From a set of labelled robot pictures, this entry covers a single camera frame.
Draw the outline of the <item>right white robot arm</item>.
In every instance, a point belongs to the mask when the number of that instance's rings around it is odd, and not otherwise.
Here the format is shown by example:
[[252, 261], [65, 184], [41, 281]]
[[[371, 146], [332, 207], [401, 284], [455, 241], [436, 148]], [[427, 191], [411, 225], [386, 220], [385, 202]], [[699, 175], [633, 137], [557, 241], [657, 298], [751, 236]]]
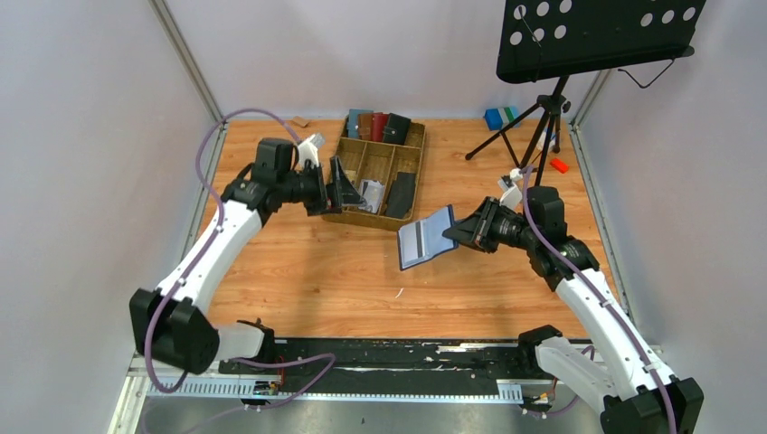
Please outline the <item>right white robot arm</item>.
[[693, 432], [705, 398], [701, 387], [692, 377], [677, 377], [630, 322], [598, 260], [567, 231], [558, 191], [531, 187], [522, 204], [515, 212], [488, 196], [443, 235], [485, 253], [499, 245], [524, 250], [534, 272], [577, 316], [603, 363], [580, 354], [550, 325], [518, 337], [527, 358], [587, 403], [605, 433]]

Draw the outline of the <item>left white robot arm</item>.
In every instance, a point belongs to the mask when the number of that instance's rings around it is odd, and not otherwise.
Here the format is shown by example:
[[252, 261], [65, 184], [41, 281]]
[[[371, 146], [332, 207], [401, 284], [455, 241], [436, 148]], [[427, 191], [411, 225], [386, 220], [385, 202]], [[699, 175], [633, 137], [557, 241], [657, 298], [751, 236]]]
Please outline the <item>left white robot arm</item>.
[[214, 326], [207, 318], [214, 291], [246, 244], [285, 203], [300, 203], [309, 216], [340, 213], [365, 204], [339, 156], [320, 164], [324, 137], [299, 145], [268, 137], [219, 195], [212, 220], [194, 246], [153, 289], [138, 289], [128, 302], [137, 351], [147, 361], [200, 374], [221, 360], [271, 354], [273, 332], [240, 321]]

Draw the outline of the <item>dark blue card holder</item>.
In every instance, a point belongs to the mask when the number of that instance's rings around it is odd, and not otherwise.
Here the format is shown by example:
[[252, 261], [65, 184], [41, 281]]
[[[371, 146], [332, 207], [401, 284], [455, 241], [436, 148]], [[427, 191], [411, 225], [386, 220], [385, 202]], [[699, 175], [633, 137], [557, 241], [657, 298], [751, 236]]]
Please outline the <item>dark blue card holder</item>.
[[449, 204], [426, 218], [403, 225], [396, 232], [400, 270], [457, 249], [459, 244], [443, 235], [455, 222], [453, 206]]

